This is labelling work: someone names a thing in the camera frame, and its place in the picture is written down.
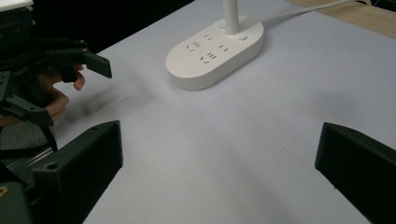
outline power cord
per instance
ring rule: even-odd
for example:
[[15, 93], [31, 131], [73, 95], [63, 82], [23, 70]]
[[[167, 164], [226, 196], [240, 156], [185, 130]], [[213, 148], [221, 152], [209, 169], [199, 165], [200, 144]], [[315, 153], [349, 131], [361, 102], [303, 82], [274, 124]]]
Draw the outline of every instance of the power cord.
[[268, 18], [266, 20], [263, 20], [262, 24], [265, 26], [265, 24], [269, 23], [270, 21], [286, 19], [288, 17], [297, 16], [297, 15], [303, 14], [305, 12], [316, 11], [316, 10], [320, 10], [320, 9], [323, 9], [323, 8], [326, 8], [326, 7], [335, 7], [335, 6], [338, 6], [338, 5], [341, 5], [341, 4], [344, 4], [344, 3], [348, 3], [348, 2], [364, 2], [366, 5], [372, 6], [372, 2], [370, 0], [341, 0], [341, 1], [338, 1], [338, 2], [333, 2], [333, 3], [322, 5], [322, 6], [307, 7], [307, 8], [295, 10], [295, 11], [292, 11], [292, 12], [280, 14], [280, 15]]

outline power outlet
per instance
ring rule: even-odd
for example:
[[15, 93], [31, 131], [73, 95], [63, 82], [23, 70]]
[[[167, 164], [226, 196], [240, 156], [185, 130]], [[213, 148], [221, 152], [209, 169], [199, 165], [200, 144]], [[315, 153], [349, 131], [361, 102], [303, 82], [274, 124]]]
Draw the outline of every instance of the power outlet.
[[227, 34], [226, 20], [220, 20], [169, 52], [166, 68], [180, 88], [208, 88], [261, 52], [262, 23], [246, 16], [236, 18], [240, 28], [236, 32]]

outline table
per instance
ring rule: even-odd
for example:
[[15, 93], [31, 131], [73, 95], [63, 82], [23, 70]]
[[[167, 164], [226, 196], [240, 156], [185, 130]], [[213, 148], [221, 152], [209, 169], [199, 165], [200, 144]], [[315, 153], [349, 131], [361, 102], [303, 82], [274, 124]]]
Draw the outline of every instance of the table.
[[[258, 19], [301, 8], [238, 5]], [[266, 27], [262, 52], [215, 86], [182, 90], [168, 52], [222, 18], [221, 1], [195, 0], [101, 51], [113, 78], [59, 84], [60, 147], [121, 125], [124, 165], [84, 223], [369, 223], [314, 163], [323, 122], [396, 148], [395, 40], [310, 12]]]
[[[335, 2], [333, 0], [290, 0], [302, 7], [316, 7]], [[328, 7], [319, 12], [346, 21], [382, 35], [396, 38], [396, 13], [379, 7], [367, 7], [358, 2]]]

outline screw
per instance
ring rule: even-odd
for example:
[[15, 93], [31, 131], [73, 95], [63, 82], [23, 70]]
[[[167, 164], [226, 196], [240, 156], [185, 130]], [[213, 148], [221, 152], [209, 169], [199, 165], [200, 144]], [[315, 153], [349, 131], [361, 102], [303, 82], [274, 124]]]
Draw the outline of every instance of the screw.
[[17, 27], [15, 28], [15, 34], [19, 35], [20, 33], [22, 33], [22, 28], [21, 27]]

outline wooden surface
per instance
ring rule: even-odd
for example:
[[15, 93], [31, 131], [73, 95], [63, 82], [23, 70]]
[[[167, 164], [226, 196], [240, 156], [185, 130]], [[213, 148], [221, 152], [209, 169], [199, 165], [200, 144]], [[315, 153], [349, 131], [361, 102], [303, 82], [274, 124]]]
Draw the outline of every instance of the wooden surface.
[[[334, 0], [289, 0], [302, 7], [316, 7]], [[396, 38], [396, 12], [362, 3], [344, 3], [319, 10], [320, 13]]]

